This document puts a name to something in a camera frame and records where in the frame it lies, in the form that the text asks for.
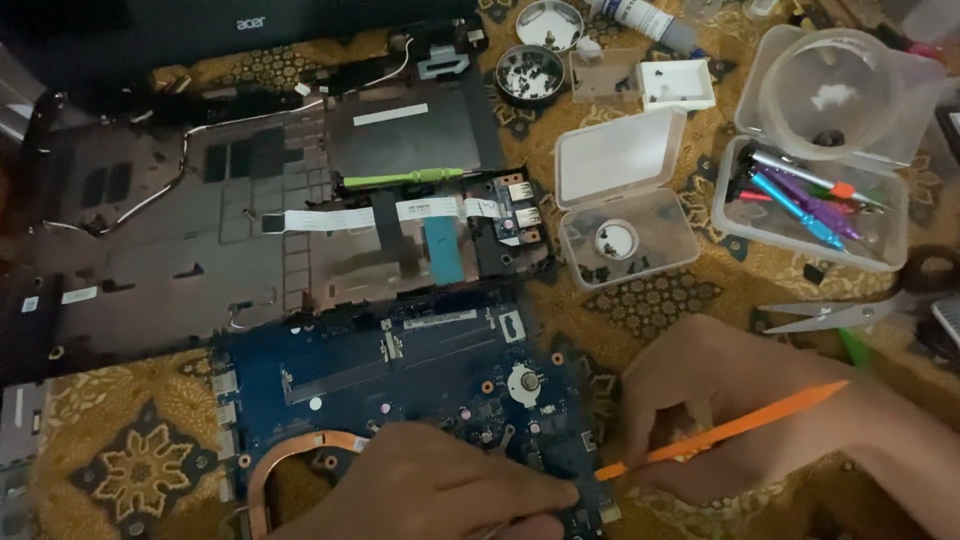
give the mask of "gold patterned rug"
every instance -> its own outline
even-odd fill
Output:
[[[491,36],[480,58],[492,83],[500,55],[518,44],[514,23],[532,0],[481,0]],[[681,0],[657,4],[681,12]],[[605,48],[649,49],[648,59],[668,50],[600,17],[588,17],[588,34]],[[867,15],[871,6],[857,6]],[[715,229],[709,216],[720,151],[735,135],[733,111],[757,43],[785,15],[756,24],[739,4],[699,28],[700,45],[717,56],[709,62],[716,107],[691,116],[684,133],[675,189],[703,247],[685,268],[593,294],[578,291],[568,269],[554,281],[531,282],[528,293],[543,314],[544,345],[567,348],[588,368],[591,410],[601,438],[616,437],[615,374],[683,313],[703,312],[729,324],[762,331],[775,324],[757,306],[797,300],[845,300],[882,293],[889,274],[866,274],[796,255]],[[948,59],[960,65],[956,47]],[[257,81],[273,88],[297,82],[306,67],[384,54],[384,34],[367,33],[344,46],[318,40],[158,70],[160,80],[189,73],[197,88]],[[526,163],[531,175],[553,186],[553,150],[558,135],[640,112],[636,105],[576,105],[569,94],[549,110],[530,112],[503,104],[491,92],[500,139],[509,166]],[[910,185],[910,237],[915,243],[958,245],[960,171],[952,160],[924,144],[913,166],[902,171]],[[556,230],[559,212],[543,201]],[[877,352],[876,375],[932,414],[960,430],[957,366],[938,362],[917,346],[912,332],[877,328],[861,337]],[[829,332],[782,335],[784,341],[843,359]],[[41,427],[41,449],[31,480],[36,525],[56,540],[233,539],[238,537],[234,502],[222,503],[223,467],[216,459],[215,418],[205,351],[163,356],[56,380]],[[280,521],[300,515],[329,486],[314,456],[290,458],[276,470]],[[919,528],[876,484],[842,455],[824,458],[775,485],[740,497],[691,507],[665,494],[619,500],[624,518],[608,529],[614,539],[728,539],[923,537]]]

